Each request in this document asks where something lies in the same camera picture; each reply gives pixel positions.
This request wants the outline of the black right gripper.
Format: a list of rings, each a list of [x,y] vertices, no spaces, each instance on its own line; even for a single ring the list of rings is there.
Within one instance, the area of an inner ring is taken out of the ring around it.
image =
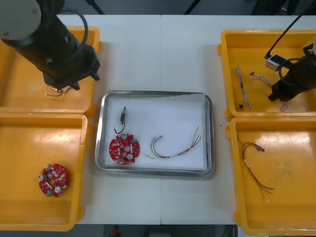
[[[300,93],[300,73],[296,70],[288,70],[286,75],[282,71],[278,72],[279,81],[272,86],[272,92],[268,96],[270,101],[281,100],[282,102],[291,101]]]

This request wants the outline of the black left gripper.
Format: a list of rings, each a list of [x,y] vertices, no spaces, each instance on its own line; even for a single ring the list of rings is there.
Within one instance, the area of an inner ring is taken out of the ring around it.
[[[78,48],[71,57],[55,65],[52,72],[43,73],[44,82],[51,86],[71,86],[74,90],[80,90],[78,81],[92,77],[99,81],[98,70],[100,63],[94,48],[83,45]]]

